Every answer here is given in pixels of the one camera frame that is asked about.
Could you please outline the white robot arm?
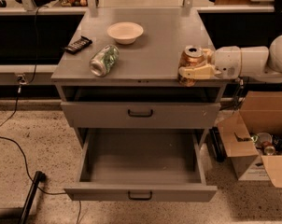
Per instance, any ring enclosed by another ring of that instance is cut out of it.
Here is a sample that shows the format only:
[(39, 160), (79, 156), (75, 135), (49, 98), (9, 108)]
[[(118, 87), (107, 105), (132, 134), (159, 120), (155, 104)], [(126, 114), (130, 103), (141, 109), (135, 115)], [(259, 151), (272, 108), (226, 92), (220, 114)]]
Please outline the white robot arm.
[(282, 82), (282, 35), (270, 45), (215, 51), (200, 46), (184, 48), (177, 69), (178, 80), (192, 86), (197, 80), (251, 77), (260, 82)]

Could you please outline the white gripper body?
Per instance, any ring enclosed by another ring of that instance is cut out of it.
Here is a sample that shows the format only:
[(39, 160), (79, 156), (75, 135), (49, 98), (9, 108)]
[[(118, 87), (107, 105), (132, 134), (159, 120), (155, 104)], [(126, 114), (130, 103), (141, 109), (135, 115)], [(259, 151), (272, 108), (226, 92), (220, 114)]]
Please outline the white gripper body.
[(216, 77), (221, 79), (237, 78), (241, 70), (241, 49), (236, 46), (217, 49), (213, 55), (213, 64), (215, 65)]

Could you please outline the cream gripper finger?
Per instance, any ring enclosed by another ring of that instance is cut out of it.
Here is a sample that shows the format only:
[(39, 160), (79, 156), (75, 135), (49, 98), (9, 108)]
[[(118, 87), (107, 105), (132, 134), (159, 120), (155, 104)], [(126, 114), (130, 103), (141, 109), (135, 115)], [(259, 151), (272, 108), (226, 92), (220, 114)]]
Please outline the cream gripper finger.
[(219, 74), (214, 65), (205, 64), (200, 67), (180, 67), (178, 73), (184, 78), (210, 79)]
[(204, 57), (209, 64), (215, 63), (215, 52), (212, 49), (203, 49)]

